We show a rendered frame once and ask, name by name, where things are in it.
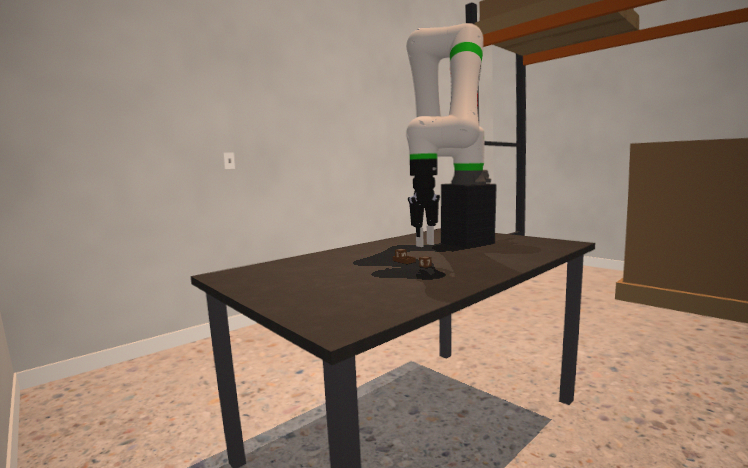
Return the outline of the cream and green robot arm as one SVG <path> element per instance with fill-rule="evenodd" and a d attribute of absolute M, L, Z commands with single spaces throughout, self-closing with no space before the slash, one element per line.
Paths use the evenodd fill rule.
<path fill-rule="evenodd" d="M 456 175 L 451 184 L 491 183 L 488 170 L 483 170 L 484 129 L 479 127 L 477 109 L 483 55 L 481 30 L 470 23 L 420 28 L 409 36 L 407 52 L 416 99 L 416 118 L 406 130 L 410 176 L 437 175 L 440 148 L 438 157 L 449 155 L 454 159 Z M 452 72 L 449 116 L 425 117 L 441 116 L 438 64 L 443 58 L 450 58 Z"/>

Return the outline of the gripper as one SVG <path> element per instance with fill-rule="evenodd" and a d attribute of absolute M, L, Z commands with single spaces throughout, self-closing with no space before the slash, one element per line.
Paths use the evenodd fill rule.
<path fill-rule="evenodd" d="M 412 197 L 408 197 L 408 202 L 410 205 L 411 226 L 416 227 L 416 246 L 418 247 L 423 247 L 422 225 L 424 208 L 427 220 L 427 244 L 434 245 L 434 226 L 436 226 L 436 223 L 438 223 L 438 207 L 440 195 L 434 194 L 433 188 L 430 187 L 435 188 L 434 177 L 413 178 L 413 188 L 415 190 L 414 195 Z"/>

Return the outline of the orange rectangular tray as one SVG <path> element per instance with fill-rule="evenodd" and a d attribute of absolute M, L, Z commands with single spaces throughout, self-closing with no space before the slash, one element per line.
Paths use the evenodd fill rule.
<path fill-rule="evenodd" d="M 416 258 L 411 257 L 411 256 L 407 256 L 407 258 L 399 258 L 399 257 L 393 256 L 393 261 L 404 263 L 404 264 L 409 264 L 409 263 L 416 262 Z"/>

